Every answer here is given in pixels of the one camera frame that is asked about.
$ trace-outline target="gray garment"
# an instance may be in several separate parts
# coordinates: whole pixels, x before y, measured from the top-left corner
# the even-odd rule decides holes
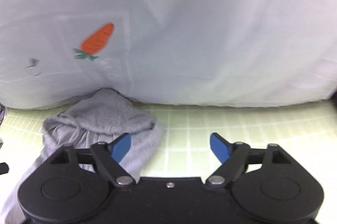
[[[136,180],[144,163],[158,147],[163,127],[147,113],[111,89],[101,89],[57,116],[43,122],[44,148],[34,164],[26,171],[5,202],[0,223],[20,224],[25,220],[17,202],[20,184],[65,143],[75,148],[89,148],[98,141],[111,142],[127,132],[131,136],[130,151],[120,165]]]

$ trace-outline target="green checkered surface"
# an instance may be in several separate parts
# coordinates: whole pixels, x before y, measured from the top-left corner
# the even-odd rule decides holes
[[[337,112],[330,101],[280,108],[152,104],[136,104],[136,107],[158,118],[165,127],[158,152],[144,166],[141,175],[207,178],[220,165],[209,148],[212,132],[218,132],[229,142],[243,141],[253,148],[278,143],[322,184],[325,201],[317,220],[337,223],[334,213],[337,175],[333,169]],[[11,169],[8,174],[0,176],[0,206],[40,153],[43,120],[64,109],[8,110],[0,127],[0,138],[4,140],[0,161],[7,162]]]

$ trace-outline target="orange carrot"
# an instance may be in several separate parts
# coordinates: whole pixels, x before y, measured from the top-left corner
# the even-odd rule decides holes
[[[94,32],[81,43],[81,50],[74,49],[75,53],[78,54],[76,58],[85,59],[88,57],[90,60],[98,58],[94,57],[93,54],[98,53],[107,45],[109,37],[113,33],[114,29],[115,26],[112,23],[108,23]]]

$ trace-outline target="silver rivet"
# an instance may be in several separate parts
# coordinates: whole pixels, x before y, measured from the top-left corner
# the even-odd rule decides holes
[[[130,185],[134,180],[130,176],[120,176],[116,179],[119,185]]]
[[[208,182],[210,182],[212,185],[221,185],[225,183],[225,178],[220,175],[212,175],[209,179]]]
[[[175,186],[175,184],[173,182],[167,182],[166,183],[166,187],[168,188],[173,188]]]

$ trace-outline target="white fabric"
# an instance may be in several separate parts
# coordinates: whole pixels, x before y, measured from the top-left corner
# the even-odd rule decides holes
[[[337,0],[0,0],[0,14],[8,107],[103,87],[145,103],[278,106],[337,85]],[[75,59],[110,22],[99,58]]]

